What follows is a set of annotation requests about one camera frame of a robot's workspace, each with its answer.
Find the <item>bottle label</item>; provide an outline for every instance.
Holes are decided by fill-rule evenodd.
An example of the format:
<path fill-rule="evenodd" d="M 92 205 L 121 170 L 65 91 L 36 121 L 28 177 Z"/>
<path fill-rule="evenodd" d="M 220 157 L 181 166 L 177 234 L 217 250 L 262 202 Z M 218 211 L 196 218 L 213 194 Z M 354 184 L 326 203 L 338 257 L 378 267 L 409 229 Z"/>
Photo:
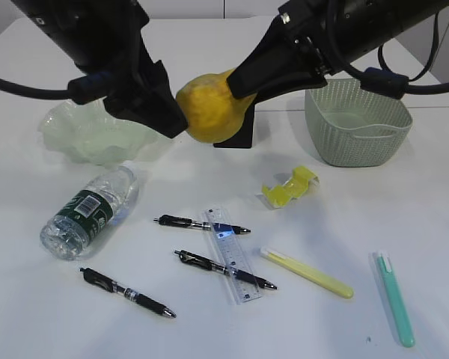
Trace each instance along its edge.
<path fill-rule="evenodd" d="M 105 198 L 84 189 L 72 198 L 57 215 L 63 215 L 77 223 L 88 233 L 90 240 L 93 240 L 113 217 L 113 209 Z"/>

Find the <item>wavy glass bowl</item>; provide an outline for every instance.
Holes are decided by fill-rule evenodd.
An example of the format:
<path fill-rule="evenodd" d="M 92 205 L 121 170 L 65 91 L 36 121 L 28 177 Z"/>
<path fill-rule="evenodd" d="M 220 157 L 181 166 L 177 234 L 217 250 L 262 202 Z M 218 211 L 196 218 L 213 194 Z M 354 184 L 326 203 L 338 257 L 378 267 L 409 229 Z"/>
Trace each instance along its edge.
<path fill-rule="evenodd" d="M 48 112 L 39 130 L 47 149 L 95 165 L 134 159 L 156 137 L 146 126 L 112 117 L 101 100 L 87 105 L 67 100 Z"/>

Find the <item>plastic water bottle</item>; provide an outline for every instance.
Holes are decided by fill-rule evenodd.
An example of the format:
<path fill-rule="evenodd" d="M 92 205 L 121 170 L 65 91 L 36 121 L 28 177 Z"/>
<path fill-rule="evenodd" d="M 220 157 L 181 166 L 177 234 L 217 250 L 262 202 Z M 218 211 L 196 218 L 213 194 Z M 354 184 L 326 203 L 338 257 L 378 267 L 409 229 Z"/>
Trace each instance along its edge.
<path fill-rule="evenodd" d="M 107 223 L 128 215 L 138 197 L 137 182 L 124 166 L 90 181 L 42 229 L 45 248 L 62 260 L 76 259 Z"/>

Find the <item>table surface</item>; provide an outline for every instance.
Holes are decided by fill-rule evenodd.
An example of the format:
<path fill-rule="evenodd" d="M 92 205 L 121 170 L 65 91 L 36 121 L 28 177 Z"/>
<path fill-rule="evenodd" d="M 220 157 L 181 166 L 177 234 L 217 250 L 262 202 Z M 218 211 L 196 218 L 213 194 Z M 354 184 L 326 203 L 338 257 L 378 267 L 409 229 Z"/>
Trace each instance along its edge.
<path fill-rule="evenodd" d="M 204 73 L 220 73 L 240 64 L 266 32 L 271 16 L 250 19 L 160 19 L 152 20 L 142 34 L 155 61 L 161 59 L 176 93 L 191 79 Z M 385 46 L 390 67 L 415 75 L 422 65 L 396 40 Z M 378 67 L 376 51 L 356 61 L 360 69 Z M 28 19 L 18 19 L 0 36 L 0 76 L 24 85 L 66 88 L 69 80 L 82 74 L 72 61 Z M 340 73 L 335 78 L 349 77 Z M 439 83 L 426 74 L 419 85 Z M 261 111 L 302 110 L 304 91 L 263 102 Z M 449 93 L 403 98 L 407 107 L 449 107 Z"/>
<path fill-rule="evenodd" d="M 19 36 L 16 27 L 0 37 L 0 47 L 10 34 Z M 2 75 L 43 87 L 59 83 L 62 73 L 35 78 L 32 69 L 12 65 L 24 59 L 25 68 L 25 57 L 37 55 L 46 73 L 66 63 L 59 52 L 50 48 L 45 64 L 26 45 L 17 48 Z M 134 212 L 94 256 L 66 263 L 39 246 L 40 228 L 105 169 L 44 148 L 37 128 L 54 103 L 0 93 L 0 358 L 449 359 L 449 108 L 412 108 L 409 137 L 379 168 L 324 164 L 302 111 L 258 112 L 250 150 L 214 149 L 186 133 L 173 141 L 157 137 L 135 161 L 146 181 Z M 321 186 L 269 209 L 261 185 L 282 182 L 298 165 L 318 174 Z M 252 229 L 242 247 L 255 273 L 278 291 L 235 305 L 226 278 L 184 266 L 173 254 L 186 249 L 214 258 L 205 233 L 152 222 L 165 213 L 197 218 L 215 205 Z M 341 279 L 355 297 L 338 298 L 260 258 L 263 245 Z M 413 349 L 397 342 L 376 284 L 370 254 L 378 249 L 391 254 Z M 90 286 L 80 266 L 142 291 L 178 317 L 161 318 Z"/>

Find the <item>teal marker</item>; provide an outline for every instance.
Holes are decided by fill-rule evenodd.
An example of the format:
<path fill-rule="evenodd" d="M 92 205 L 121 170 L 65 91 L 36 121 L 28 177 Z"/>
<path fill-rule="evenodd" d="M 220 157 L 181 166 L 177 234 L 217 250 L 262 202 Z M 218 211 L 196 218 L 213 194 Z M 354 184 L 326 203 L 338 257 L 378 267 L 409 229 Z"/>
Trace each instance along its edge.
<path fill-rule="evenodd" d="M 381 274 L 386 294 L 388 295 L 389 305 L 392 315 L 396 322 L 399 340 L 406 348 L 411 348 L 415 344 L 414 334 L 412 333 L 411 322 L 406 312 L 403 297 L 397 285 L 396 276 L 389 260 L 389 255 L 385 251 L 379 251 L 377 254 L 377 266 Z"/>

